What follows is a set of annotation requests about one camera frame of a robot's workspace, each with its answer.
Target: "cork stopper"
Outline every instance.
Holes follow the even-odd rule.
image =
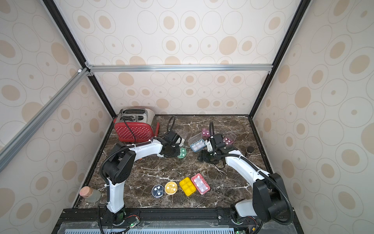
[[[81,195],[84,198],[88,198],[89,196],[91,196],[92,192],[93,192],[92,188],[90,188],[89,186],[84,186],[79,191],[79,195]]]

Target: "black cable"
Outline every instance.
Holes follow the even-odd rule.
[[[211,121],[209,123],[209,134],[210,134],[210,136],[214,135],[214,123],[213,123],[213,121]]]
[[[107,157],[104,160],[104,162],[101,164],[100,169],[99,169],[99,175],[101,176],[101,178],[105,181],[105,184],[107,185],[107,203],[110,201],[110,187],[109,187],[109,181],[105,177],[104,172],[103,172],[105,163],[107,163],[111,157],[115,156],[119,152],[125,151],[125,150],[130,149],[130,148],[134,148],[135,146],[143,146],[143,145],[147,145],[147,144],[150,144],[150,143],[151,142],[148,141],[148,142],[139,143],[137,145],[124,146],[124,147],[120,148],[119,150],[117,150],[116,152],[114,152],[113,154],[111,154],[109,157]],[[99,229],[100,229],[101,234],[105,234],[105,233],[104,233],[104,230],[102,229],[102,226],[101,226],[100,206],[106,206],[107,203],[106,204],[98,204],[98,206],[97,206],[97,209],[98,209],[98,225],[99,225]],[[128,227],[124,231],[121,231],[121,232],[118,232],[118,233],[113,233],[113,234],[125,234],[128,230],[130,230],[130,227]]]
[[[111,154],[109,157],[107,157],[104,160],[104,162],[101,164],[100,169],[99,169],[99,175],[104,180],[105,184],[107,185],[107,202],[109,202],[109,200],[110,200],[110,188],[109,188],[109,181],[108,181],[108,179],[105,177],[105,175],[103,173],[103,169],[104,169],[105,163],[107,163],[111,157],[115,156],[119,152],[122,152],[124,150],[133,148],[135,146],[143,146],[143,145],[147,145],[147,144],[150,144],[150,143],[151,142],[143,142],[143,143],[139,143],[137,145],[127,145],[127,146],[124,146],[124,147],[120,148],[119,150],[117,150],[116,152],[114,152],[113,154]]]
[[[292,221],[294,219],[294,212],[292,210],[291,202],[289,201],[287,194],[283,191],[283,189],[281,187],[279,187],[279,185],[275,181],[273,181],[265,173],[263,173],[262,171],[260,171],[260,169],[258,167],[256,167],[250,160],[248,160],[246,157],[244,157],[242,155],[237,155],[237,154],[222,154],[222,155],[217,155],[217,154],[215,154],[214,156],[215,157],[220,157],[220,158],[221,157],[237,157],[237,158],[243,159],[246,163],[248,163],[255,171],[257,171],[258,174],[260,174],[273,187],[275,187],[276,190],[278,190],[278,192],[281,194],[281,196],[283,197],[283,199],[286,202],[287,210],[288,210],[288,213],[289,213],[289,217],[286,220],[280,220],[280,219],[277,219],[277,218],[273,218],[274,221],[277,222],[277,223],[279,223],[279,224],[282,224],[282,225],[289,225],[290,223],[292,223]]]
[[[262,171],[258,171],[258,173],[260,175],[262,175],[267,181],[269,181],[269,183],[272,184],[275,187],[276,190],[278,190],[278,192],[282,195],[283,199],[285,200],[285,202],[287,204],[287,210],[289,212],[289,217],[286,220],[280,220],[280,219],[277,219],[277,218],[273,218],[274,221],[279,223],[279,224],[282,224],[282,225],[291,224],[292,221],[294,220],[294,211],[292,210],[292,205],[291,205],[291,202],[288,199],[287,194],[283,191],[283,189],[281,189],[281,187],[279,187],[279,185],[275,181],[273,181],[270,177],[265,175],[265,173],[263,173]]]
[[[175,115],[173,115],[172,117],[170,117],[170,119],[168,121],[168,125],[166,126],[166,133],[164,135],[161,135],[160,137],[166,136],[173,129],[174,124],[175,124]]]
[[[125,122],[127,128],[130,130],[132,136],[134,137],[134,144],[135,144],[137,142],[137,138],[135,137],[135,134],[133,133],[133,131],[131,130],[131,128],[127,125],[126,121],[124,121],[124,122]]]

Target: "yellow round container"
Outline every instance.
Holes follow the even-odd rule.
[[[178,186],[174,181],[170,181],[165,184],[165,192],[166,194],[173,195],[178,190]]]

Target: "wallpaper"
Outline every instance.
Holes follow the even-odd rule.
[[[0,233],[50,234],[112,121],[85,78],[0,173]]]
[[[80,67],[38,0],[0,1],[0,150]]]
[[[145,107],[156,114],[248,114],[267,71],[97,72],[116,113]]]
[[[299,0],[55,0],[90,64],[272,63]]]
[[[373,9],[314,1],[254,118],[305,234],[374,230]]]

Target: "metal grate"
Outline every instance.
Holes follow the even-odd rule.
[[[116,233],[124,229],[108,229],[105,234]],[[99,229],[66,229],[65,234],[100,234]],[[126,234],[234,234],[233,228],[144,228],[130,229]]]

